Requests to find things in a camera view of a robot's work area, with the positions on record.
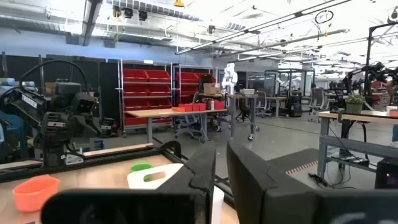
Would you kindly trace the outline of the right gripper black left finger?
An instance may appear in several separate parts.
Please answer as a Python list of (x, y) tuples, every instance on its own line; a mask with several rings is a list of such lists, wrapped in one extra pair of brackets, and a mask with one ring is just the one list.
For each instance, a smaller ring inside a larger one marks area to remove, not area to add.
[(50, 197), (42, 223), (210, 223), (215, 150), (196, 152), (154, 190), (70, 189)]

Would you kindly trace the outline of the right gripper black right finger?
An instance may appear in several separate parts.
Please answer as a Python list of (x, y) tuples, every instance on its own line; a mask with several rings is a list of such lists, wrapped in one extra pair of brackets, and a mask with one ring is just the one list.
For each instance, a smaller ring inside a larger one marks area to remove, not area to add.
[(240, 223), (397, 223), (396, 190), (313, 189), (232, 140), (226, 160)]

